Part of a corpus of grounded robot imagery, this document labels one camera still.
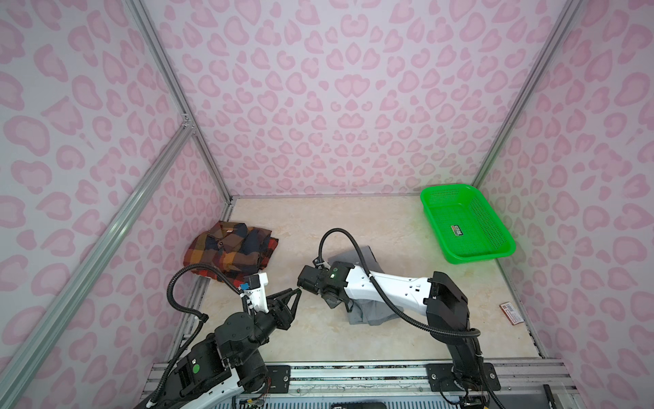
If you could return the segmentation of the grey long sleeve shirt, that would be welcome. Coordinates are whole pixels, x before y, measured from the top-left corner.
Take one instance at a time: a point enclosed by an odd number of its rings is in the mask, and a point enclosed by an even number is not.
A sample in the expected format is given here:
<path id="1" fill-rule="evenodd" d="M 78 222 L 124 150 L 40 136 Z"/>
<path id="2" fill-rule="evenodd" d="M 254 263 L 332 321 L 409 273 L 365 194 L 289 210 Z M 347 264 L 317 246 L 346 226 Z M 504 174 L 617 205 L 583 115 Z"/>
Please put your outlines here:
<path id="1" fill-rule="evenodd" d="M 371 272 L 382 273 L 383 269 L 378 260 L 371 250 L 369 245 L 361 248 L 364 260 L 368 265 Z M 334 262 L 347 262 L 359 266 L 360 260 L 356 250 L 342 252 L 334 255 L 328 259 L 329 264 Z M 347 313 L 347 318 L 350 325 L 371 325 L 377 327 L 390 320 L 398 319 L 398 315 L 393 313 L 391 308 L 381 301 L 374 300 L 354 300 L 352 301 L 352 308 Z"/>

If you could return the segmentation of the green plastic basket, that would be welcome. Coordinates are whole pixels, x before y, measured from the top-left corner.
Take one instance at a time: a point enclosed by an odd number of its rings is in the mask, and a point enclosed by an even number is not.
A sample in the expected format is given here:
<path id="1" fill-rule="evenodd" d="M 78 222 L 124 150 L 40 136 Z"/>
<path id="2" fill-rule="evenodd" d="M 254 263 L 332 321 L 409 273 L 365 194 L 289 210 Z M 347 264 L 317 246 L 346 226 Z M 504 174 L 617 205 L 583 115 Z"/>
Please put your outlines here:
<path id="1" fill-rule="evenodd" d="M 447 262 L 482 262 L 514 254 L 516 244 L 511 233 L 475 187 L 426 187 L 420 199 Z"/>

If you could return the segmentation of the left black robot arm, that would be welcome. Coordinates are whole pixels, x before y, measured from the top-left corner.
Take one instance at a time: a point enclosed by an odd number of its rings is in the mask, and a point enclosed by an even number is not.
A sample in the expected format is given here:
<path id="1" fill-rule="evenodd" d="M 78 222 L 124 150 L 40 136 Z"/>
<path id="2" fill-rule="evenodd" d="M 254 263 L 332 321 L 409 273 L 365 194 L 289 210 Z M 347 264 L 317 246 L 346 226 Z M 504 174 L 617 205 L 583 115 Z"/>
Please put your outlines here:
<path id="1" fill-rule="evenodd" d="M 274 331 L 291 327 L 301 290 L 267 296 L 260 286 L 239 295 L 243 310 L 173 359 L 138 408 L 212 408 L 221 402 L 239 408 L 243 394 L 257 405 L 271 393 L 288 390 L 289 366 L 267 366 L 259 349 Z"/>

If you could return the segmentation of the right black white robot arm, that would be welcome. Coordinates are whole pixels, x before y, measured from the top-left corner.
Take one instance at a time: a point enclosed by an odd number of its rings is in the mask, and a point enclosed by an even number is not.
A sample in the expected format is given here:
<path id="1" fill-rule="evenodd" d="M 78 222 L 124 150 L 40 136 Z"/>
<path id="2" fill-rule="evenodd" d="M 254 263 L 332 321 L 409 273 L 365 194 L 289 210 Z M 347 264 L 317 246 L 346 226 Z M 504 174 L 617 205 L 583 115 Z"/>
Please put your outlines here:
<path id="1" fill-rule="evenodd" d="M 444 387 L 461 392 L 492 395 L 501 389 L 494 367 L 485 363 L 480 330 L 470 324 L 468 298 L 447 274 L 408 278 L 334 262 L 328 268 L 304 267 L 297 284 L 320 296 L 330 308 L 352 308 L 356 301 L 380 302 L 404 322 L 446 345 L 451 364 L 434 373 L 434 388 L 442 381 Z"/>

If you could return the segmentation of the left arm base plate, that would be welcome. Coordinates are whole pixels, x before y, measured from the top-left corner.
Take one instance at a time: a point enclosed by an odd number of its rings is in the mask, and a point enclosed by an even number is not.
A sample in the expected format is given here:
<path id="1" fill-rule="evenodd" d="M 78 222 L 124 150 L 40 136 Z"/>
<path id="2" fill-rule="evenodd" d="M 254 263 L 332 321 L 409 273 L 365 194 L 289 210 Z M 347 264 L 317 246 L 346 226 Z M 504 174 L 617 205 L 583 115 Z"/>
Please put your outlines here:
<path id="1" fill-rule="evenodd" d="M 241 394 L 286 394 L 291 382 L 291 367 L 287 365 L 240 366 L 223 384 L 240 390 Z"/>

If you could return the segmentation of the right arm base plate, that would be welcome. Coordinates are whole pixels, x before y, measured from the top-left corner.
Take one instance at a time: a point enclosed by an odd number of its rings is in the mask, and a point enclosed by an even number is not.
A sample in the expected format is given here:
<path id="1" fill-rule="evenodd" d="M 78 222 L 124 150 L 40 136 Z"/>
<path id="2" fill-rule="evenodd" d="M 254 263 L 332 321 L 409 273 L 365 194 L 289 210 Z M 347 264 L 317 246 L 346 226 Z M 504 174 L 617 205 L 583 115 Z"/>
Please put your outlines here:
<path id="1" fill-rule="evenodd" d="M 481 392 L 486 390 L 480 377 L 475 378 L 456 373 L 451 363 L 427 364 L 426 370 L 427 381 L 432 392 L 465 393 L 466 391 Z M 499 376 L 491 363 L 484 363 L 484 371 L 481 375 L 484 376 L 486 385 L 490 386 L 493 392 L 501 390 Z"/>

